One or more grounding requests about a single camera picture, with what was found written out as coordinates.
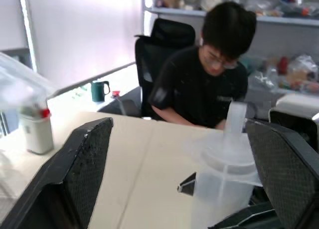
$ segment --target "red cap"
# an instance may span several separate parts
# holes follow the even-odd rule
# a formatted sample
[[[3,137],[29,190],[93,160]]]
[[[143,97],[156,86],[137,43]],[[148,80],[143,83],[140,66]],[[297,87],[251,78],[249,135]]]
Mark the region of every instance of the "red cap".
[[[42,111],[43,118],[48,118],[48,117],[50,117],[50,115],[51,115],[50,109],[46,108]]]
[[[113,97],[117,97],[120,95],[120,91],[113,91],[112,95],[113,95]]]

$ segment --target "green mug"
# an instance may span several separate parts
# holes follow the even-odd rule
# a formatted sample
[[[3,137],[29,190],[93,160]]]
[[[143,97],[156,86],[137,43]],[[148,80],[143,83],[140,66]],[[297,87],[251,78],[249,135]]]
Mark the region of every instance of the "green mug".
[[[108,86],[108,92],[105,93],[104,86]],[[91,83],[91,94],[92,94],[92,101],[93,102],[104,102],[105,95],[109,94],[110,90],[110,83],[108,81],[104,82],[92,82]]]

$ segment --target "plastic container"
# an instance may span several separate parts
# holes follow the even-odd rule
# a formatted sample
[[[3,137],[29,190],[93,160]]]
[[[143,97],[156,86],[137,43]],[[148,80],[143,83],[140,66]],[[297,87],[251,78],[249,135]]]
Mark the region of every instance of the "plastic container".
[[[246,105],[231,103],[224,132],[188,144],[200,164],[193,194],[192,229],[206,229],[248,206],[254,185],[261,186],[247,134]]]
[[[17,60],[0,53],[0,110],[46,100],[53,85]]]
[[[28,151],[42,155],[53,149],[50,117],[36,119],[20,115],[19,122]]]

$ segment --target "clear plastic pitcher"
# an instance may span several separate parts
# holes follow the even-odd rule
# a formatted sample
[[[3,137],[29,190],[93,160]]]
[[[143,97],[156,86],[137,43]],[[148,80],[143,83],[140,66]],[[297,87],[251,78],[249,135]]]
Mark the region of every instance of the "clear plastic pitcher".
[[[246,105],[231,103],[224,132],[189,144],[200,164],[193,195],[192,229],[206,229],[248,206],[254,185],[261,185],[247,134]]]

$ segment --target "person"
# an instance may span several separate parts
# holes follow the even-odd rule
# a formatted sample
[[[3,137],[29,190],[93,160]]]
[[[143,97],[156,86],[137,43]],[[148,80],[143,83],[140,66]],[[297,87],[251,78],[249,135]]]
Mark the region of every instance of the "person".
[[[256,22],[255,13],[235,2],[208,12],[202,46],[174,54],[159,74],[149,98],[159,118],[224,129],[230,102],[247,93],[247,71],[238,58],[248,51]]]

